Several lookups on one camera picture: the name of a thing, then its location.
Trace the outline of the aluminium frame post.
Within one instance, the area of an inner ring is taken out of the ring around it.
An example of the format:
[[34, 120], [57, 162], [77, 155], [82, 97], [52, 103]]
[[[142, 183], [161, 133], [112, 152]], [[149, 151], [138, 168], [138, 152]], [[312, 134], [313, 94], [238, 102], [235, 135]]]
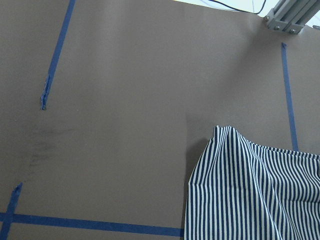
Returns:
[[270, 30], [297, 35], [319, 11], [319, 0], [280, 0], [264, 21]]

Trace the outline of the striped polo shirt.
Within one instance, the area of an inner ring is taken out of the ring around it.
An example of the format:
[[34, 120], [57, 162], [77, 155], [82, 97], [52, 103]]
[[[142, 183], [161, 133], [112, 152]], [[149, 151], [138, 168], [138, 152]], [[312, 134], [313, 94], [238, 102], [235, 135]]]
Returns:
[[216, 126], [188, 182], [186, 240], [317, 240], [320, 157]]

